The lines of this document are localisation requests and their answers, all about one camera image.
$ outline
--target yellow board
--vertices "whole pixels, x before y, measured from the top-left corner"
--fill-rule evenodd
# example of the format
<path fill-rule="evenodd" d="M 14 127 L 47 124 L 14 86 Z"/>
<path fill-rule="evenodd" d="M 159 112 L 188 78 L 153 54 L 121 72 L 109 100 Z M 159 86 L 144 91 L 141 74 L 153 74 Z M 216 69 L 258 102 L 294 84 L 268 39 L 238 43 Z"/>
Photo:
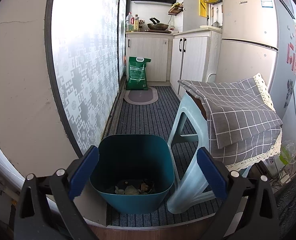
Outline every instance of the yellow board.
<path fill-rule="evenodd" d="M 199 0 L 199 15 L 203 17 L 207 17 L 207 8 L 208 4 L 206 4 L 203 0 Z"/>

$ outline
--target pan handle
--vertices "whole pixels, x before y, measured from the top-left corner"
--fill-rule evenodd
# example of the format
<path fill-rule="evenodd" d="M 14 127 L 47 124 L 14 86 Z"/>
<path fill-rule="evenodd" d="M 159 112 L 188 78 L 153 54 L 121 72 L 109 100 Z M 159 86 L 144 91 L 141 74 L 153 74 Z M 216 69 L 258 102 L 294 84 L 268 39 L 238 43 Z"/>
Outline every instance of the pan handle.
<path fill-rule="evenodd" d="M 157 23 L 160 23 L 160 20 L 156 19 L 155 17 L 153 17 L 153 19 L 154 19 Z"/>
<path fill-rule="evenodd" d="M 149 20 L 151 20 L 153 24 L 157 24 L 153 18 L 150 18 Z"/>

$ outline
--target wooden floor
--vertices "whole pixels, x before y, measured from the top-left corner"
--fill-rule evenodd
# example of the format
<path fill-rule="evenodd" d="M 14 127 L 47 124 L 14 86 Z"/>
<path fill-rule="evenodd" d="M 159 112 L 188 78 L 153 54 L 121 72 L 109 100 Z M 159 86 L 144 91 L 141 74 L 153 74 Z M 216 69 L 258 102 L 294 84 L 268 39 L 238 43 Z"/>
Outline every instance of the wooden floor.
<path fill-rule="evenodd" d="M 209 227 L 213 216 L 186 225 L 163 229 L 126 230 L 90 226 L 100 240 L 198 240 Z"/>

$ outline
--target green rice bag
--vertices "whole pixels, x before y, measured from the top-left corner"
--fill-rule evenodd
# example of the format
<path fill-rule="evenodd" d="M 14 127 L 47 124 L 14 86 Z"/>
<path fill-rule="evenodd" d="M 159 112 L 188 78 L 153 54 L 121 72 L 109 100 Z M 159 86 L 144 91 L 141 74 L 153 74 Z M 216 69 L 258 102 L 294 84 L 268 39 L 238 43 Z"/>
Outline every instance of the green rice bag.
<path fill-rule="evenodd" d="M 148 90 L 145 67 L 149 58 L 129 57 L 127 90 Z"/>

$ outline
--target sliding glass door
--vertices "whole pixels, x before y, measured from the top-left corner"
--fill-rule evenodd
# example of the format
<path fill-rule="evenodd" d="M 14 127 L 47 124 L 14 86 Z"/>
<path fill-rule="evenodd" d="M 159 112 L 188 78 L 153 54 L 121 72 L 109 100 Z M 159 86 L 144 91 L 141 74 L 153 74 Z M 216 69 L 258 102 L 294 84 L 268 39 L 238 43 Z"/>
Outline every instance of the sliding glass door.
<path fill-rule="evenodd" d="M 119 91 L 118 71 L 120 76 L 124 72 L 125 7 L 126 0 L 120 4 L 119 0 L 53 2 L 51 40 L 65 115 L 61 118 L 67 118 L 82 153 L 90 145 L 99 145 Z"/>

